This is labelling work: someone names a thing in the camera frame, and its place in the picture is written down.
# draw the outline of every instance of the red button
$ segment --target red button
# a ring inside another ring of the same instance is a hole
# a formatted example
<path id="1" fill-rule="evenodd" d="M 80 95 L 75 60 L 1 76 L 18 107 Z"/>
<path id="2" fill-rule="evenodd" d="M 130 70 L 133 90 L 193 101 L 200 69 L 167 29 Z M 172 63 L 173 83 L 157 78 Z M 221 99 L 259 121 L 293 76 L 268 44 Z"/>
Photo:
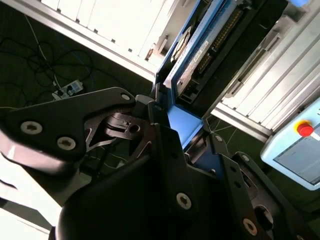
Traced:
<path id="1" fill-rule="evenodd" d="M 302 137 L 309 137 L 314 132 L 314 128 L 306 122 L 300 124 L 296 130 Z"/>

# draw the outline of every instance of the screw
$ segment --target screw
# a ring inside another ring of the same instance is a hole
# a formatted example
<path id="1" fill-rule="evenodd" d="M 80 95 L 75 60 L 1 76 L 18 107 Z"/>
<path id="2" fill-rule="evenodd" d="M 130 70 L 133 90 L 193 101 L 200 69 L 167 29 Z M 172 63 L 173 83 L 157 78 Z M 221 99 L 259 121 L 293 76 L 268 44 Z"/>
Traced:
<path id="1" fill-rule="evenodd" d="M 220 136 L 215 135 L 214 137 L 215 137 L 215 139 L 217 139 L 217 140 L 218 140 L 218 142 L 220 142 L 220 143 L 222 142 L 222 138 L 221 138 Z"/>
<path id="2" fill-rule="evenodd" d="M 42 132 L 42 126 L 36 121 L 25 121 L 21 124 L 20 129 L 25 134 L 36 135 Z"/>
<path id="3" fill-rule="evenodd" d="M 246 155 L 242 155 L 241 156 L 246 162 L 249 162 L 250 161 L 250 159 L 246 156 Z"/>
<path id="4" fill-rule="evenodd" d="M 182 192 L 179 192 L 176 195 L 176 201 L 180 205 L 180 207 L 182 207 L 185 210 L 189 210 L 191 208 L 191 200 L 190 200 L 190 198 L 186 194 L 184 194 Z"/>
<path id="5" fill-rule="evenodd" d="M 71 137 L 63 136 L 56 141 L 59 148 L 70 151 L 76 147 L 76 142 Z"/>
<path id="6" fill-rule="evenodd" d="M 130 100 L 130 97 L 127 95 L 127 94 L 124 94 L 124 93 L 122 93 L 121 94 L 121 97 L 124 99 L 124 100 Z"/>
<path id="7" fill-rule="evenodd" d="M 244 228 L 252 235 L 256 236 L 258 233 L 258 230 L 256 228 L 256 225 L 248 218 L 243 219 L 242 221 Z"/>

